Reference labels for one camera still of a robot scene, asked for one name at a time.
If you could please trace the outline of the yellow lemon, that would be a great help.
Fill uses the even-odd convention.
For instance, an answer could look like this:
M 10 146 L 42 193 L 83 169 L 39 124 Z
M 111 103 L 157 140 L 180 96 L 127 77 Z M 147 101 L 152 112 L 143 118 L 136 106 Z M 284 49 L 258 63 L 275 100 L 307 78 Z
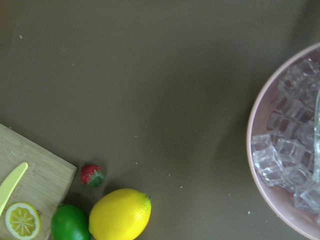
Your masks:
M 89 232 L 96 240 L 134 240 L 148 225 L 151 198 L 132 188 L 112 191 L 102 197 L 89 214 Z

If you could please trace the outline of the wooden cutting board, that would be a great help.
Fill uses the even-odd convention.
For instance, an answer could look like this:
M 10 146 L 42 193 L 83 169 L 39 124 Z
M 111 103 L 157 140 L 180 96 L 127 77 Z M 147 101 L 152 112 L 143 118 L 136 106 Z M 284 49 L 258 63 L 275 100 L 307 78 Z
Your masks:
M 47 240 L 51 234 L 51 219 L 65 199 L 77 167 L 45 148 L 0 126 L 0 179 L 3 181 L 19 164 L 28 168 L 15 187 L 6 206 L 24 202 L 40 213 L 37 240 Z

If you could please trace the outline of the green lime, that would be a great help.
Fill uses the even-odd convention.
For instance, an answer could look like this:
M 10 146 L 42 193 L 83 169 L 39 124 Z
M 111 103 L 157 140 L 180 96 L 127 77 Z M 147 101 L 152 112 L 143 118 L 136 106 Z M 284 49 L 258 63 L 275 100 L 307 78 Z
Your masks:
M 51 219 L 53 240 L 90 240 L 89 217 L 80 208 L 61 204 Z

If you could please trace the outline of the lemon slice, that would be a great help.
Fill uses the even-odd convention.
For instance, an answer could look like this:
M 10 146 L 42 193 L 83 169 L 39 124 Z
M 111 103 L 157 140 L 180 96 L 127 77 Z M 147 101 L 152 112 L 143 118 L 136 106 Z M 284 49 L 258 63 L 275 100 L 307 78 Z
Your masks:
M 37 210 L 26 202 L 17 202 L 8 207 L 5 225 L 9 233 L 18 240 L 32 240 L 41 229 Z

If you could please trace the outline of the red strawberry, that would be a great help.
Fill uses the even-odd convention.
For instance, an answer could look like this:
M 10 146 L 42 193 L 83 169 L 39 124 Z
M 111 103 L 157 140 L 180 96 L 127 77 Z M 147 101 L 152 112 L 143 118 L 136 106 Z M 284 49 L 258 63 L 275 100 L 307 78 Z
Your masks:
M 87 187 L 99 187 L 105 180 L 105 175 L 100 166 L 89 164 L 81 168 L 80 180 Z

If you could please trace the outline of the yellow plastic knife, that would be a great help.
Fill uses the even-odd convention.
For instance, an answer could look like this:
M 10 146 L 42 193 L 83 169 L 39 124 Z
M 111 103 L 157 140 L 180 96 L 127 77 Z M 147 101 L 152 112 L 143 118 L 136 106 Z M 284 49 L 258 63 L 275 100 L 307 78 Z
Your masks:
M 27 169 L 28 169 L 28 163 L 22 162 L 14 170 L 12 170 L 1 183 L 0 185 L 0 214 L 1 215 L 14 189 L 22 179 Z

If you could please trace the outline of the pink bowl of ice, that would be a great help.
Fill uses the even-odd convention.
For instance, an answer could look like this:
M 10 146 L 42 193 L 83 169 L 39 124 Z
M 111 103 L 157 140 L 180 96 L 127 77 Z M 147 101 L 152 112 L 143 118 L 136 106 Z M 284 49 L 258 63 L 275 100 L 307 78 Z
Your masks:
M 248 164 L 269 207 L 296 232 L 320 237 L 320 184 L 313 180 L 314 125 L 320 122 L 320 45 L 283 63 L 252 106 Z

